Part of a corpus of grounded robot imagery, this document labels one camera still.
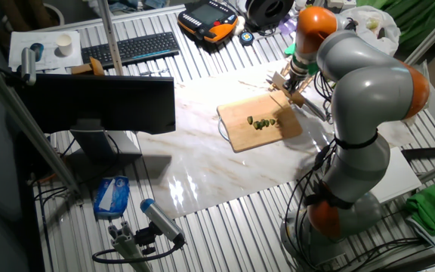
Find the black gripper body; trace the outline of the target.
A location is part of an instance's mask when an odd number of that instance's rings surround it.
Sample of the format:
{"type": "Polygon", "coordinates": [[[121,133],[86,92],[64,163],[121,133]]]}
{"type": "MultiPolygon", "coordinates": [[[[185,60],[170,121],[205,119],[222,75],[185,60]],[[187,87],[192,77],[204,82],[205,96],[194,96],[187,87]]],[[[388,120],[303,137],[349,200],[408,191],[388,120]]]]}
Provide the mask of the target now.
{"type": "Polygon", "coordinates": [[[299,87],[300,83],[307,78],[308,69],[291,66],[288,74],[289,78],[285,80],[283,87],[287,91],[295,91],[299,87]]]}

